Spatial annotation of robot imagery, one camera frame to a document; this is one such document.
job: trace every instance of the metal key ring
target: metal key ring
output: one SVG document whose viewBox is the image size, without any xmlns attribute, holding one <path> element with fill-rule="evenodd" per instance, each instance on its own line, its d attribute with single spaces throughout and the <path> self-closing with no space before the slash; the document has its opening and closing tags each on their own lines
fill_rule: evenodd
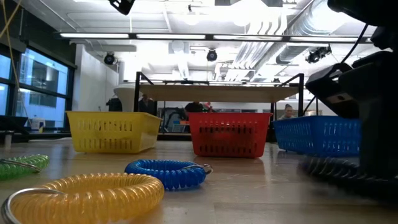
<svg viewBox="0 0 398 224">
<path fill-rule="evenodd" d="M 12 160 L 9 160 L 9 159 L 0 159 L 0 163 L 11 164 L 11 165 L 16 165 L 16 166 L 21 166 L 21 167 L 29 168 L 29 169 L 34 170 L 35 172 L 40 172 L 40 171 L 42 171 L 40 168 L 38 168 L 38 167 L 35 166 L 35 165 L 27 164 L 27 163 L 24 163 L 24 162 L 12 161 Z"/>
<path fill-rule="evenodd" d="M 204 164 L 203 166 L 195 164 L 195 165 L 190 165 L 190 166 L 184 167 L 182 169 L 189 169 L 189 168 L 194 168 L 194 167 L 199 167 L 199 168 L 204 169 L 206 175 L 209 175 L 213 172 L 213 167 L 209 164 Z"/>
<path fill-rule="evenodd" d="M 7 224 L 21 224 L 18 219 L 12 214 L 11 211 L 11 202 L 14 197 L 20 194 L 29 194 L 29 193 L 43 193 L 43 194 L 64 194 L 58 190 L 51 190 L 45 188 L 29 188 L 19 190 L 12 195 L 8 196 L 8 198 L 1 205 L 1 216 L 5 223 Z"/>
</svg>

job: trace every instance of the plastic basket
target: plastic basket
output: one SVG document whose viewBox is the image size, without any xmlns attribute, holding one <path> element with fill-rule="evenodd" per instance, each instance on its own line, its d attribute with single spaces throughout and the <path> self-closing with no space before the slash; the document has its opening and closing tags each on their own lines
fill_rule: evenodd
<svg viewBox="0 0 398 224">
<path fill-rule="evenodd" d="M 190 113 L 193 151 L 198 156 L 261 157 L 270 113 Z"/>
<path fill-rule="evenodd" d="M 161 119 L 147 113 L 68 111 L 77 152 L 138 153 L 156 144 Z"/>
<path fill-rule="evenodd" d="M 357 156 L 361 122 L 338 116 L 306 116 L 274 121 L 279 148 L 321 157 Z"/>
</svg>

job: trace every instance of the green coil keychain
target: green coil keychain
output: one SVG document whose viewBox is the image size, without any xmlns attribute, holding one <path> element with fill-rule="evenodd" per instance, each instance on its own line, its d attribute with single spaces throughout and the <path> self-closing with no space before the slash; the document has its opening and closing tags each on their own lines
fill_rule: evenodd
<svg viewBox="0 0 398 224">
<path fill-rule="evenodd" d="M 8 180 L 22 175 L 40 172 L 49 164 L 46 155 L 32 155 L 0 159 L 0 180 Z"/>
</svg>

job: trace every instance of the spotlight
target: spotlight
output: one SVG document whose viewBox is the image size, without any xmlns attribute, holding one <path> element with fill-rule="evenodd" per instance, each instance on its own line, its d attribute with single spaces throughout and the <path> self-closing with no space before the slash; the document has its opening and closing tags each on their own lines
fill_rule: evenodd
<svg viewBox="0 0 398 224">
<path fill-rule="evenodd" d="M 310 52 L 310 55 L 305 59 L 308 63 L 317 63 L 319 60 L 331 54 L 330 45 L 328 47 L 319 47 Z"/>
<path fill-rule="evenodd" d="M 107 65 L 114 65 L 118 62 L 118 60 L 114 57 L 114 52 L 108 52 L 106 53 L 106 56 L 104 58 L 104 63 Z"/>
<path fill-rule="evenodd" d="M 128 15 L 132 5 L 134 4 L 134 0 L 108 0 L 116 10 L 118 10 L 123 15 Z"/>
<path fill-rule="evenodd" d="M 207 61 L 209 62 L 214 62 L 217 60 L 217 53 L 215 49 L 210 49 L 209 52 L 207 53 Z"/>
</svg>

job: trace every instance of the red basket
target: red basket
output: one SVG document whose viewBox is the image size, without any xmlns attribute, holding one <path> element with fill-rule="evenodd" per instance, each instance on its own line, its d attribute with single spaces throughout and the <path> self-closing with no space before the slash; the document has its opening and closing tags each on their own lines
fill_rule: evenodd
<svg viewBox="0 0 398 224">
<path fill-rule="evenodd" d="M 270 113 L 190 113 L 193 151 L 198 156 L 261 157 Z"/>
</svg>

